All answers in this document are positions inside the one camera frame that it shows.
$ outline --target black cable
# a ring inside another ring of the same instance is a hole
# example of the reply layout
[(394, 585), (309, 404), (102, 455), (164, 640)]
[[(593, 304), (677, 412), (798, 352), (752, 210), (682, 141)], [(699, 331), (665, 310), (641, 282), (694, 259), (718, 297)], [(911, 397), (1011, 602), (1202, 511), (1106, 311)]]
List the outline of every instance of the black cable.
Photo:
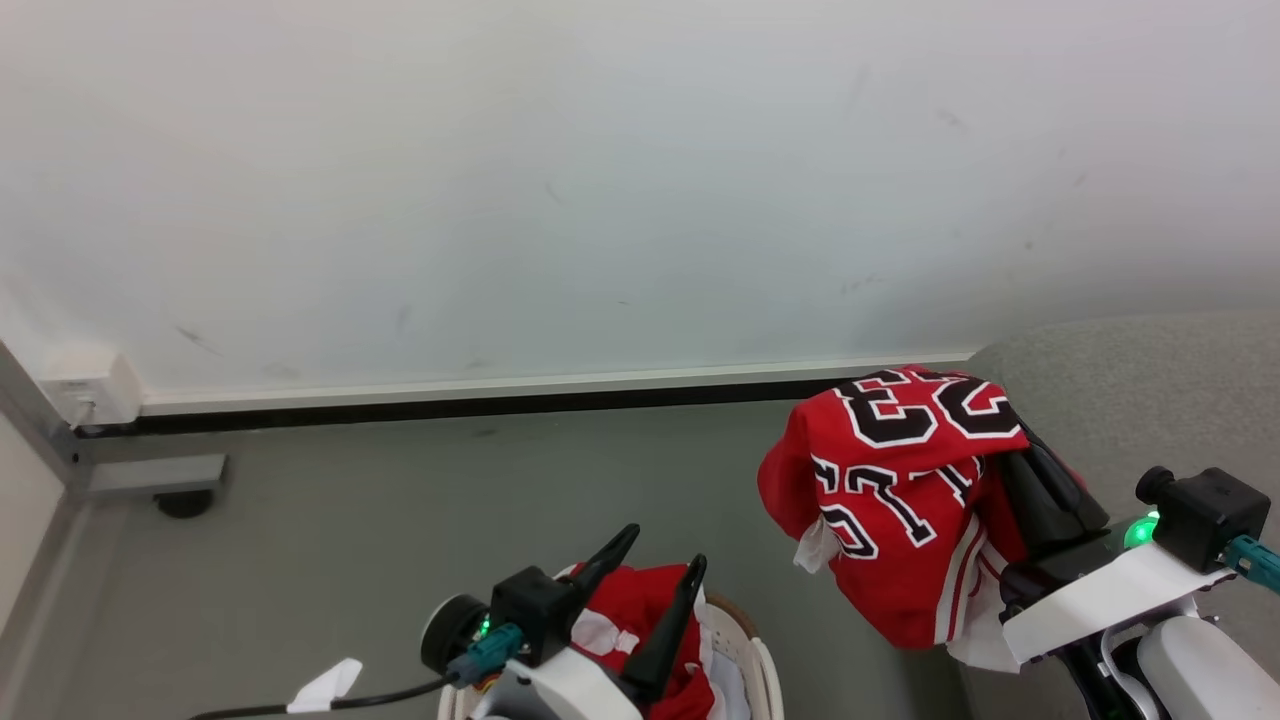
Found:
[[(369, 697), (353, 697), (351, 700), (335, 700), (329, 705), (330, 710), (353, 710), (357, 707), (374, 707), (375, 705), (389, 705), (392, 702), (399, 702), (402, 700), (408, 700), (411, 697), (424, 696), (426, 693), (433, 693), (444, 685), (448, 685), (454, 679), (456, 675), (452, 673), (440, 678), (439, 680), (431, 680), (417, 685), (416, 688), (408, 688), (407, 691), (399, 691), (387, 694), (375, 694)], [(191, 720), (228, 720), (229, 717), (257, 717), (261, 715), (288, 715), (288, 705), (259, 705), (255, 707), (236, 707), (232, 710), (215, 710), (212, 712), (201, 712), (193, 716)]]

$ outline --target white baseboard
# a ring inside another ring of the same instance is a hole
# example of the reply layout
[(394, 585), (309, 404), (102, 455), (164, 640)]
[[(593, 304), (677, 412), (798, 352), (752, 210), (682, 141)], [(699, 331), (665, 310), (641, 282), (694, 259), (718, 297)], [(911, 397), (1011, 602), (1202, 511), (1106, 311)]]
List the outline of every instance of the white baseboard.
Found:
[(772, 383), (855, 377), (860, 372), (908, 364), (950, 365), (968, 360), (974, 351), (892, 357), (854, 357), (820, 363), (769, 363), (719, 368), (640, 370), (538, 378), (447, 380), (351, 387), (294, 389), (205, 391), (147, 393), (143, 415), (191, 415), (243, 410), (292, 410), (340, 405), (474, 400), (627, 389), (659, 389), (699, 386)]

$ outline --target black baseboard strip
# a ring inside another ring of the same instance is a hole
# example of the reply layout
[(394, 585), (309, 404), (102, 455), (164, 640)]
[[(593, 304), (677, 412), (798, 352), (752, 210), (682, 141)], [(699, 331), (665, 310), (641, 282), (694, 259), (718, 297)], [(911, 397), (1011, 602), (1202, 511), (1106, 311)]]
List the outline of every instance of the black baseboard strip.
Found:
[(840, 384), (840, 378), (831, 378), (774, 383), (531, 395), (524, 397), (477, 397), (471, 400), (431, 400), (424, 402), (342, 405), (333, 407), (246, 410), (192, 415), (143, 415), (128, 425), (90, 428), (90, 432), (81, 429), (79, 434), (84, 438), (172, 436), (302, 425), (429, 420), (436, 418), (572, 413), (577, 410), (659, 407), (667, 405), (713, 405), (722, 402), (756, 402), (763, 400), (803, 400), (831, 389)]

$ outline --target gray sofa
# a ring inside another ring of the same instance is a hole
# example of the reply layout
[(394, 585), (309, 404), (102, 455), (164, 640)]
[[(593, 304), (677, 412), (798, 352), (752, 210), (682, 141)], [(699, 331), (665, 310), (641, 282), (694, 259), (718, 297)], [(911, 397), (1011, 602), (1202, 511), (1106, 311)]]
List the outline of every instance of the gray sofa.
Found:
[[(1112, 516), (1134, 515), (1152, 465), (1179, 477), (1220, 466), (1280, 501), (1280, 314), (1148, 316), (1053, 325), (978, 352), (974, 374), (1085, 479)], [(1263, 541), (1280, 547), (1280, 518)], [(1280, 678), (1280, 597), (1235, 580), (1202, 614)], [(975, 720), (1088, 717), (1057, 661), (1020, 676), (961, 669)]]

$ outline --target red fabric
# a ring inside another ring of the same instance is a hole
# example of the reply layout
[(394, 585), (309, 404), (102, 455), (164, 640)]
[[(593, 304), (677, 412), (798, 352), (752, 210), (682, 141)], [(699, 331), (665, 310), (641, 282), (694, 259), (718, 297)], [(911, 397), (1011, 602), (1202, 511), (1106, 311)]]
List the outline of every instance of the red fabric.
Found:
[[(622, 566), (609, 573), (599, 589), (591, 596), (586, 609), (604, 615), (618, 630), (640, 638), (636, 650), (644, 647), (662, 614), (671, 606), (676, 585), (689, 568), (667, 565), (636, 570)], [(685, 637), (676, 656), (676, 665), (667, 683), (666, 697), (655, 702), (649, 712), (650, 720), (707, 720), (716, 702), (707, 669), (699, 660), (701, 647), (700, 625), (696, 618), (689, 619)], [(607, 655), (595, 655), (579, 647), (584, 655), (596, 659), (602, 665), (616, 673), (631, 657), (627, 652), (614, 650)]]
[[(910, 419), (919, 420), (919, 437), (892, 439), (895, 421)], [(995, 462), (986, 456), (1027, 446), (998, 386), (906, 366), (801, 402), (764, 457), (758, 486), (769, 515), (795, 539), (826, 516), (842, 544), (829, 562), (840, 591), (892, 644), (923, 648), (952, 639), (963, 621), (956, 614), (965, 588), (947, 585), (955, 562), (965, 577), (984, 538), (1006, 560), (1025, 556)], [(965, 480), (970, 487), (960, 489)], [(914, 518), (904, 519), (909, 514)], [(983, 532), (965, 536), (975, 514)], [(845, 518), (860, 525), (863, 538), (850, 523), (841, 524)], [(940, 624), (946, 626), (940, 630)]]

